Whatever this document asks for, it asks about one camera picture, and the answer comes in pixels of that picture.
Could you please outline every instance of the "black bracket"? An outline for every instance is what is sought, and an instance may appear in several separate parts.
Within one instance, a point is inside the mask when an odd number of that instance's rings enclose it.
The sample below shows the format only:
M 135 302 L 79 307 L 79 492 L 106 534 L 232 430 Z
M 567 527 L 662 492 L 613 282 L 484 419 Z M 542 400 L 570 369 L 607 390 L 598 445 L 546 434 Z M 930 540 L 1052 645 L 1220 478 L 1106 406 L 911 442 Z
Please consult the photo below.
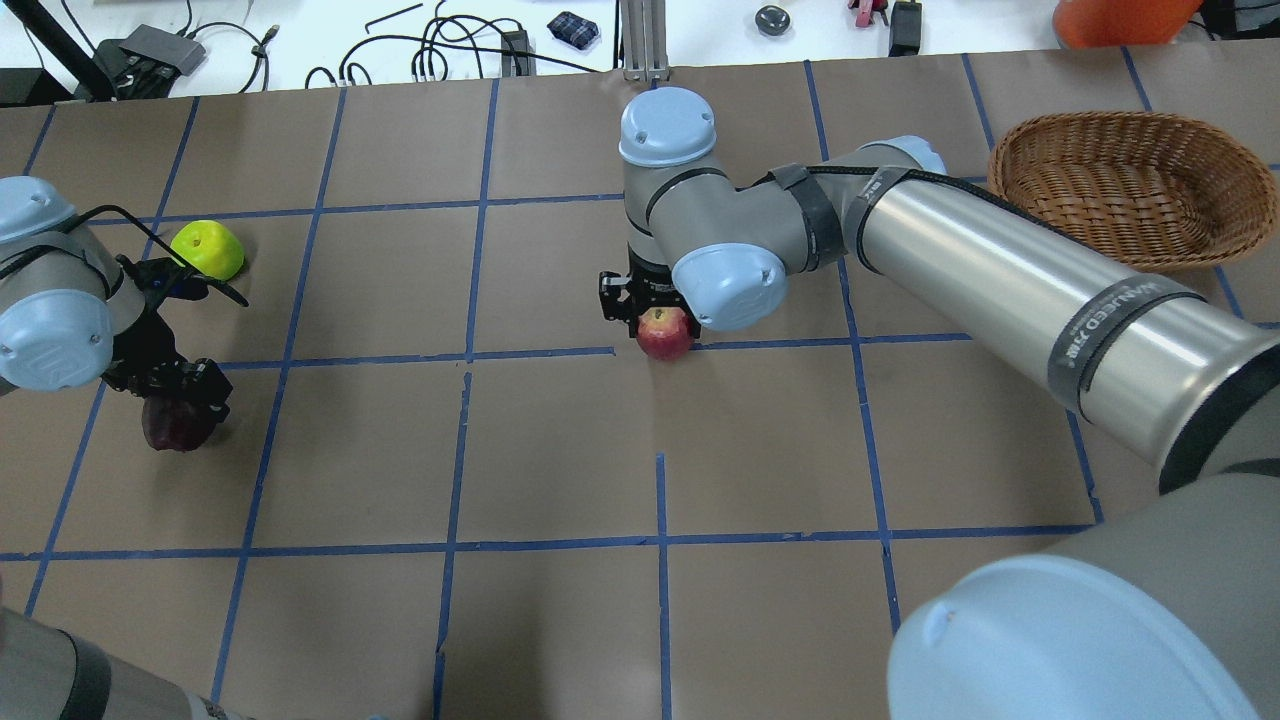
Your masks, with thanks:
M 671 270 L 664 265 L 648 263 L 635 252 L 630 252 L 630 256 L 628 275 L 609 270 L 600 273 L 598 291 L 604 319 L 626 323 L 627 334 L 635 337 L 640 329 L 640 315 L 650 307 L 680 307 L 689 314 L 692 336 L 701 337 L 703 327 L 694 319 L 694 311 L 672 283 Z

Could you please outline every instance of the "metal post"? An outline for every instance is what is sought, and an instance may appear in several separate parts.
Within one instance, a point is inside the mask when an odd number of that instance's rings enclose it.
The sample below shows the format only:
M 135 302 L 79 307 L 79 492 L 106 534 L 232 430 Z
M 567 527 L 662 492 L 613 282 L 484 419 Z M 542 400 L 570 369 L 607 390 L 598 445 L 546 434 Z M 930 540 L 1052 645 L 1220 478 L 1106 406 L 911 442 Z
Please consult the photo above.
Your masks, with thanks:
M 623 0 L 622 72 L 634 82 L 671 77 L 666 0 Z
M 111 78 L 67 35 L 38 0 L 4 0 L 27 29 L 88 90 L 92 100 L 115 100 Z

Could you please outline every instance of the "power adapter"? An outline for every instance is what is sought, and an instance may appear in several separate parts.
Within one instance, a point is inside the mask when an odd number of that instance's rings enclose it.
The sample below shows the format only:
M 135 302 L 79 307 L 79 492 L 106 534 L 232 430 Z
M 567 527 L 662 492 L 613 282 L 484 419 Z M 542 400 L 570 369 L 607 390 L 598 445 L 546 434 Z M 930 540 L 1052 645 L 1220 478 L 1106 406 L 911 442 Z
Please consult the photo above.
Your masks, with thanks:
M 512 29 L 502 33 L 503 50 L 515 50 L 516 53 L 532 53 L 529 46 L 529 32 L 524 29 Z M 508 55 L 502 54 L 502 77 L 527 77 L 534 74 L 534 59 L 529 55 Z
M 915 0 L 893 3 L 893 15 L 890 18 L 888 56 L 919 55 L 920 24 L 924 20 L 924 6 Z

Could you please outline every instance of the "orange object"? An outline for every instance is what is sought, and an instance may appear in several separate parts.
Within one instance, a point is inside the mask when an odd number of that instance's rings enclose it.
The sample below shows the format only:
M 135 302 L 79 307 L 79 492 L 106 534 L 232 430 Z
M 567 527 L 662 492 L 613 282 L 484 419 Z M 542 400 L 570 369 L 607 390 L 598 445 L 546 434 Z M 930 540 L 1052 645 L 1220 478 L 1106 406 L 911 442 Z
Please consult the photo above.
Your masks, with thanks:
M 1192 19 L 1201 0 L 1060 0 L 1053 31 L 1068 47 L 1161 45 Z

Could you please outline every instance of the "blue tape line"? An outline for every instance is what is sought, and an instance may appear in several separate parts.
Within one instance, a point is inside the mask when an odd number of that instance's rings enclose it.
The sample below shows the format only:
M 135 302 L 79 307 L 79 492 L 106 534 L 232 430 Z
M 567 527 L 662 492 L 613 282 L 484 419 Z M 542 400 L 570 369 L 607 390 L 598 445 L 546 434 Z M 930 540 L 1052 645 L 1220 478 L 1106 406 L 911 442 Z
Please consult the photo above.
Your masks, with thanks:
M 813 79 L 813 63 L 809 60 L 804 61 L 804 78 L 809 83 L 809 104 L 813 106 L 813 123 L 818 131 L 818 152 L 822 155 L 823 161 L 826 161 L 831 159 L 831 152 L 827 149 L 827 126 L 822 122 L 822 104 L 818 102 L 818 83 Z
M 49 126 L 54 124 L 54 113 L 58 111 L 58 105 L 49 106 L 49 114 L 45 115 L 45 124 L 40 126 L 40 133 L 36 136 L 36 145 L 31 149 L 31 155 L 27 156 L 27 164 L 22 168 L 22 174 L 29 176 L 31 169 L 36 165 L 36 155 L 40 155 L 40 149 L 45 146 L 45 136 L 49 135 Z
M 324 544 L 310 547 L 253 547 L 250 557 L 333 557 L 347 555 L 424 555 L 444 552 L 443 542 L 406 542 L 388 544 Z
M 472 352 L 474 360 L 515 360 L 520 357 L 577 357 L 581 355 L 617 355 L 612 346 L 556 347 L 550 350 L 492 350 Z
M 973 337 L 968 333 L 925 333 L 925 334 L 882 334 L 859 337 L 860 345 L 892 345 L 908 342 L 966 342 Z
M 662 720 L 671 720 L 671 575 L 667 539 L 667 455 L 654 461 L 658 495 L 658 635 L 662 662 Z
M 590 550 L 600 547 L 644 547 L 658 544 L 655 536 L 611 538 L 568 538 L 552 541 L 475 541 L 458 542 L 458 552 L 540 552 L 548 550 Z
M 1092 528 L 1088 525 L 997 525 L 989 528 L 908 528 L 890 530 L 893 539 L 995 538 L 1023 536 L 1062 536 Z M 667 536 L 613 536 L 543 541 L 460 541 L 456 552 L 547 552 L 609 547 L 658 547 L 701 544 L 769 544 L 806 542 L 876 542 L 879 530 L 820 530 L 780 533 L 689 533 Z M 340 557 L 347 555 L 433 555 L 449 551 L 448 542 L 385 544 L 324 544 L 252 547 L 250 557 Z M 64 550 L 55 551 L 52 562 L 64 560 L 188 560 L 200 557 L 238 557 L 238 547 L 163 548 L 163 550 Z M 0 552 L 3 562 L 40 562 L 44 552 Z
M 444 577 L 440 580 L 440 621 L 435 637 L 435 673 L 431 684 L 431 717 L 440 717 L 444 701 L 444 643 L 449 638 L 453 612 L 453 566 L 458 548 L 458 515 L 462 509 L 462 473 L 467 456 L 467 428 L 471 423 L 471 370 L 462 375 L 462 404 L 458 410 L 458 439 L 453 448 L 453 489 L 449 493 L 449 533 L 445 541 Z
M 239 557 L 238 547 L 166 550 L 68 550 L 54 552 L 56 560 L 191 560 L 197 557 Z
M 818 128 L 818 145 L 822 150 L 822 159 L 829 159 L 827 151 L 827 133 L 822 123 L 822 104 L 813 83 L 813 67 L 805 63 L 805 77 L 809 78 L 809 101 L 813 105 L 814 124 Z M 861 334 L 858 332 L 858 320 L 854 316 L 852 293 L 849 287 L 849 268 L 845 259 L 836 263 L 840 269 L 840 293 L 845 305 L 845 325 L 849 328 L 849 347 L 854 354 L 854 383 L 858 387 L 858 409 L 863 419 L 863 442 L 867 445 L 868 469 L 872 478 L 872 497 L 876 501 L 876 532 L 881 542 L 881 557 L 884 569 L 884 596 L 888 605 L 888 620 L 893 632 L 901 625 L 901 612 L 897 606 L 897 580 L 893 575 L 893 556 L 890 546 L 892 536 L 888 527 L 888 512 L 884 509 L 884 492 L 881 487 L 879 460 L 876 454 L 876 430 L 872 425 L 872 409 L 867 401 L 867 375 L 863 372 Z
M 461 352 L 440 355 L 370 355 L 367 357 L 311 357 L 292 360 L 292 368 L 332 368 L 334 365 L 407 365 L 413 363 L 457 363 L 463 360 Z
M 1120 47 L 1120 55 L 1124 56 L 1124 67 L 1129 69 L 1129 79 L 1133 81 L 1134 90 L 1138 91 L 1138 100 L 1142 101 L 1142 109 L 1151 111 L 1151 100 L 1147 97 L 1147 88 L 1142 86 L 1142 78 L 1138 77 L 1138 65 L 1133 63 L 1133 55 L 1129 54 L 1128 47 Z
M 282 360 L 244 360 L 239 363 L 219 363 L 224 370 L 279 370 L 284 365 Z
M 694 350 L 756 350 L 762 347 L 831 347 L 849 345 L 847 337 L 814 337 L 804 340 L 733 340 L 698 342 Z
M 668 544 L 764 544 L 780 542 L 878 541 L 879 530 L 823 530 L 817 533 L 692 533 L 669 536 Z
M 72 503 L 72 493 L 76 492 L 76 480 L 79 479 L 81 465 L 84 464 L 84 452 L 88 450 L 88 438 L 93 434 L 93 424 L 97 421 L 97 413 L 102 409 L 102 396 L 106 393 L 106 383 L 97 384 L 97 395 L 93 396 L 93 405 L 88 409 L 88 419 L 84 420 L 84 432 L 81 433 L 79 447 L 76 448 L 76 459 L 72 469 L 67 474 L 67 487 L 63 488 L 63 497 L 58 501 L 58 512 L 54 514 L 54 524 L 49 528 L 49 539 L 45 541 L 45 551 L 40 557 L 40 568 L 36 569 L 36 580 L 31 584 L 31 593 L 27 596 L 24 614 L 31 618 L 36 612 L 36 602 L 40 600 L 40 589 L 45 584 L 45 573 L 49 562 L 54 557 L 54 547 L 58 544 L 58 533 L 63 529 L 63 520 L 67 519 L 67 509 Z
M 602 195 L 548 195 L 543 197 L 507 197 L 503 200 L 489 200 L 489 205 L 535 205 L 547 202 L 603 202 L 622 200 L 621 192 L 607 192 Z
M 1093 525 L 1023 525 L 1004 528 L 937 528 L 919 530 L 893 530 L 893 539 L 945 539 L 945 538 L 1020 538 L 1038 536 L 1070 536 L 1088 530 Z
M 1217 284 L 1222 286 L 1222 295 L 1226 297 L 1226 304 L 1231 307 L 1231 314 L 1236 318 L 1244 318 L 1244 310 L 1240 307 L 1240 301 L 1235 297 L 1231 281 L 1226 279 L 1226 270 L 1221 265 L 1215 265 L 1213 274 L 1217 275 Z
M 1089 464 L 1089 452 L 1084 447 L 1084 434 L 1080 433 L 1080 421 L 1075 416 L 1075 413 L 1065 410 L 1066 424 L 1071 428 L 1071 442 L 1075 443 L 1075 457 L 1080 461 L 1080 475 L 1084 478 L 1084 493 L 1089 498 L 1089 506 L 1093 507 L 1093 521 L 1101 525 L 1106 523 L 1106 515 L 1102 514 L 1102 502 L 1097 496 L 1097 487 L 1093 483 L 1093 466 Z
M 475 208 L 479 200 L 443 200 L 438 202 L 394 202 L 387 205 L 344 205 L 339 208 L 325 208 L 325 215 L 343 215 L 347 213 L 390 213 L 394 210 L 438 210 L 440 208 Z
M 204 213 L 193 215 L 165 215 L 164 218 L 155 218 L 156 222 L 165 223 L 189 223 L 192 220 L 248 220 L 256 218 L 294 218 L 298 215 L 311 215 L 315 210 L 311 208 L 294 208 L 292 210 L 243 210 L 238 213 Z M 119 224 L 128 220 L 108 220 L 105 224 Z
M 493 165 L 493 132 L 498 122 L 498 81 L 489 90 L 489 119 L 484 131 L 484 165 L 480 170 L 480 204 L 476 206 L 476 242 L 471 254 L 471 295 L 467 300 L 467 361 L 476 350 L 476 305 L 480 297 L 480 263 L 484 259 L 484 222 L 489 210 L 489 170 Z
M 978 120 L 982 123 L 982 135 L 987 136 L 987 150 L 996 147 L 996 136 L 991 132 L 991 119 L 987 118 L 987 106 L 982 101 L 982 90 L 978 87 L 978 76 L 973 74 L 973 64 L 969 63 L 969 54 L 961 53 L 960 61 L 964 64 L 964 74 L 969 78 L 969 92 L 973 94 L 973 102 L 978 108 Z
M 307 229 L 307 242 L 302 251 L 302 268 L 298 272 L 298 284 L 293 293 L 293 310 L 289 316 L 289 328 L 284 340 L 284 361 L 280 366 L 280 378 L 275 387 L 275 398 L 271 402 L 271 415 L 266 423 L 266 438 L 262 441 L 262 456 L 257 466 L 257 478 L 253 482 L 253 498 L 250 501 L 248 520 L 244 523 L 244 536 L 241 541 L 239 562 L 236 565 L 236 580 L 232 583 L 232 597 L 227 606 L 227 624 L 223 626 L 223 642 L 218 650 L 218 665 L 214 669 L 214 685 L 210 700 L 218 702 L 223 693 L 223 679 L 227 675 L 227 659 L 230 655 L 232 635 L 236 632 L 236 616 L 239 612 L 241 593 L 244 589 L 244 570 L 248 568 L 250 550 L 253 547 L 253 533 L 257 529 L 257 512 L 262 505 L 262 487 L 266 483 L 266 471 L 271 462 L 271 450 L 275 445 L 275 430 L 280 420 L 280 406 L 284 402 L 284 388 L 289 379 L 289 364 L 293 360 L 293 341 L 298 332 L 298 316 L 302 313 L 302 299 L 306 293 L 307 274 L 311 269 L 311 251 L 315 247 L 316 229 L 320 225 L 320 210 L 324 208 L 324 196 L 329 187 L 329 173 L 333 170 L 333 155 L 338 147 L 338 131 L 342 128 L 342 113 L 347 106 L 347 88 L 338 91 L 338 106 L 334 111 L 333 131 L 329 135 L 329 147 L 325 152 L 324 172 L 320 174 L 320 190 L 316 192 L 316 202 L 311 213 L 311 227 Z
M 164 192 L 160 193 L 160 205 L 156 206 L 156 214 L 154 218 L 143 220 L 150 225 L 152 233 L 160 232 L 160 220 L 164 218 L 165 206 L 169 205 L 169 196 L 173 193 L 173 183 L 178 178 L 178 168 L 182 167 L 182 156 L 187 152 L 187 141 L 191 140 L 191 128 L 196 126 L 196 113 L 198 110 L 200 97 L 195 97 L 191 101 L 191 110 L 187 113 L 187 124 L 182 128 L 182 137 L 178 140 L 178 150 L 173 154 L 173 164 L 169 165 L 169 177 L 165 178 Z M 151 256 L 152 245 L 154 243 L 148 237 L 146 245 L 142 246 L 142 260 Z

